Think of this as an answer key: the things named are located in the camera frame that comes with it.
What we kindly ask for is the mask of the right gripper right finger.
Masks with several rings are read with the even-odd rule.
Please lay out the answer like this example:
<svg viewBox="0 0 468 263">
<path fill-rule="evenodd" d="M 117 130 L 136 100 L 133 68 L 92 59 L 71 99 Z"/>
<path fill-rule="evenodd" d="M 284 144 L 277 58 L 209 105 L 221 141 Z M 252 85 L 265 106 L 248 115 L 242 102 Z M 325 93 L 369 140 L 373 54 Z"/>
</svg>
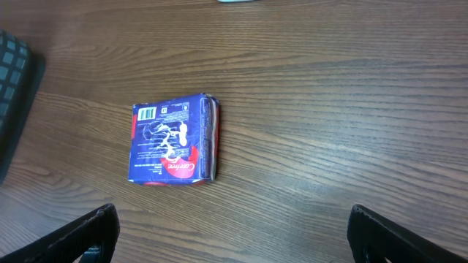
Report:
<svg viewBox="0 0 468 263">
<path fill-rule="evenodd" d="M 467 260 L 362 205 L 353 205 L 347 239 L 356 262 L 467 263 Z"/>
</svg>

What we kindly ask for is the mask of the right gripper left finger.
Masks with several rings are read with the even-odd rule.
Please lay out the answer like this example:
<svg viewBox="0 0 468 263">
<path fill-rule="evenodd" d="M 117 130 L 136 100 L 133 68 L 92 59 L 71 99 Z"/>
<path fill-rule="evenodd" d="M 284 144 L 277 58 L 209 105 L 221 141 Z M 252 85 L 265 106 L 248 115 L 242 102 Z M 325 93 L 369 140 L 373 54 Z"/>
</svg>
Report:
<svg viewBox="0 0 468 263">
<path fill-rule="evenodd" d="M 29 245 L 1 257 L 2 262 L 97 262 L 112 260 L 120 233 L 116 207 L 105 204 Z"/>
</svg>

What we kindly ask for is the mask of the purple Carefree pad pack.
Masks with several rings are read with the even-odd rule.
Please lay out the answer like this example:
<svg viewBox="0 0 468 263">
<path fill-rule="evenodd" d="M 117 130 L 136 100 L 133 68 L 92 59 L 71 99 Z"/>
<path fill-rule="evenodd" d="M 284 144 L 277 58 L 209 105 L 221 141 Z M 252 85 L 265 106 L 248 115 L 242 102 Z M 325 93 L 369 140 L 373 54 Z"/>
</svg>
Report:
<svg viewBox="0 0 468 263">
<path fill-rule="evenodd" d="M 132 107 L 128 181 L 200 185 L 216 178 L 219 101 L 210 94 Z"/>
</svg>

